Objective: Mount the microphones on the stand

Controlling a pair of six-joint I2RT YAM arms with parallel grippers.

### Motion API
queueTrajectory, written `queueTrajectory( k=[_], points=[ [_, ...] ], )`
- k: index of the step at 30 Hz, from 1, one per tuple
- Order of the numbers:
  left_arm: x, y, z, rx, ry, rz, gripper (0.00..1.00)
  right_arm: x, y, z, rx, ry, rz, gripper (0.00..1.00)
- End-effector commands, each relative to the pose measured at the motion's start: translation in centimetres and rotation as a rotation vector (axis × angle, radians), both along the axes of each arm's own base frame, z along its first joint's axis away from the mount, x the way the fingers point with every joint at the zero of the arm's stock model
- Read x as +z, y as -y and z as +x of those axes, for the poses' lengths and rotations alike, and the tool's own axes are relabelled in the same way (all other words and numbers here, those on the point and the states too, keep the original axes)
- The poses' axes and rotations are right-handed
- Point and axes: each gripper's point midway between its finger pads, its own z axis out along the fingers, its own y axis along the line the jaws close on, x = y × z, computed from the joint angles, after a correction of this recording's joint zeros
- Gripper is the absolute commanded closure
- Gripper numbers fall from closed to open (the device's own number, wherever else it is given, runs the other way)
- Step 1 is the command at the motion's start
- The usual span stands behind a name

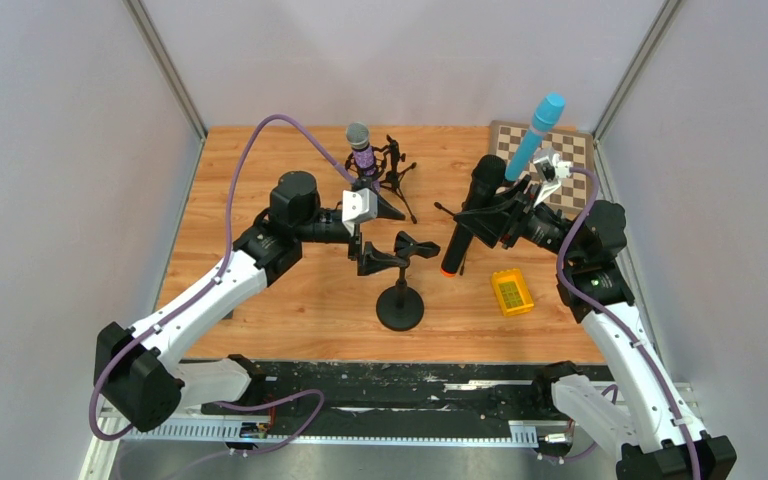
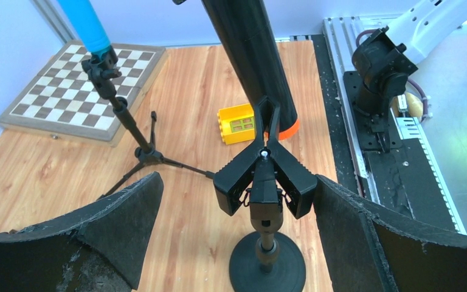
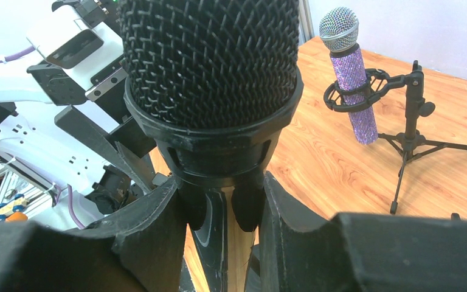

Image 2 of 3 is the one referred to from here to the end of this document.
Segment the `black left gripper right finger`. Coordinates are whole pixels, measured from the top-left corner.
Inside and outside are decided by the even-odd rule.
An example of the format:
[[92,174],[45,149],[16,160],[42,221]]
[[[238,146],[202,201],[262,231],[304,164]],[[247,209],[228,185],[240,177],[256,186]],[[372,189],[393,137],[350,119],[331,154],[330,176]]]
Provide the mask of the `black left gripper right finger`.
[[467,291],[467,235],[318,176],[314,211],[334,291]]

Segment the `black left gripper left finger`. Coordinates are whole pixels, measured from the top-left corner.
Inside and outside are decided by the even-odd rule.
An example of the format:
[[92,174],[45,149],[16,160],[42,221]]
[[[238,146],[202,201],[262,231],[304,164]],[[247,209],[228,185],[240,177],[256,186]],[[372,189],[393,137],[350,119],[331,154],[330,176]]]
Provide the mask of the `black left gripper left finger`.
[[163,191],[153,172],[57,218],[0,233],[0,291],[138,289]]

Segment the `round base microphone stand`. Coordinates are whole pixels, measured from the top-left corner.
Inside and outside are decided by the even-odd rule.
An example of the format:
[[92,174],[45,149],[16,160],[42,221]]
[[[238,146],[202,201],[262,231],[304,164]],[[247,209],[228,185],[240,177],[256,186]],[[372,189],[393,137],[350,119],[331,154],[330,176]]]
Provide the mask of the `round base microphone stand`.
[[253,232],[234,247],[229,279],[235,291],[302,291],[306,264],[297,244],[281,232],[283,213],[311,210],[317,178],[280,142],[280,105],[262,97],[254,106],[255,138],[213,177],[220,209],[249,209]]

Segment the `black tripod clip stand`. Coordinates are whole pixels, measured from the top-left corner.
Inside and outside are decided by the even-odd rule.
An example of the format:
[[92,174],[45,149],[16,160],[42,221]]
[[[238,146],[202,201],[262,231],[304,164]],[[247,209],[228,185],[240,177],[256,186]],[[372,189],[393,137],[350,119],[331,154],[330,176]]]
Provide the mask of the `black tripod clip stand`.
[[109,46],[100,52],[92,52],[91,58],[81,62],[84,72],[87,73],[88,79],[92,82],[92,85],[96,89],[100,98],[107,100],[112,105],[112,111],[115,116],[119,119],[125,129],[130,132],[134,140],[139,145],[134,151],[134,155],[139,162],[129,172],[124,174],[123,177],[106,193],[99,196],[99,199],[114,194],[118,188],[129,180],[135,173],[150,165],[172,165],[173,167],[191,170],[202,174],[209,179],[213,179],[215,175],[213,172],[201,170],[166,158],[161,152],[156,150],[155,124],[157,121],[157,114],[155,111],[151,112],[150,140],[146,140],[140,129],[137,127],[136,121],[128,109],[126,98],[117,95],[116,87],[112,82],[112,79],[118,78],[122,75],[116,67],[117,62],[118,57],[112,46]]

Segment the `blue toy microphone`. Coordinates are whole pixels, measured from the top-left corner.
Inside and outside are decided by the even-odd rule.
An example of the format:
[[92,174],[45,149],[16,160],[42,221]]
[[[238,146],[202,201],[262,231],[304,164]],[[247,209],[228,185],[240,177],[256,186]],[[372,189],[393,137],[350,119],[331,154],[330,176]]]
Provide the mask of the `blue toy microphone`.
[[103,55],[111,42],[89,0],[60,0],[62,11],[88,52]]

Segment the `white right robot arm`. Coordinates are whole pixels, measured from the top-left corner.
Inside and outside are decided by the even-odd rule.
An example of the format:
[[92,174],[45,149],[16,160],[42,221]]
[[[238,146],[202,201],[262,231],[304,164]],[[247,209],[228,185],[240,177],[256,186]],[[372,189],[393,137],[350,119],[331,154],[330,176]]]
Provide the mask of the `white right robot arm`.
[[351,62],[362,79],[356,109],[379,116],[379,149],[391,149],[390,103],[405,93],[418,65],[457,27],[467,21],[467,1],[418,1],[383,28],[376,29],[354,51]]

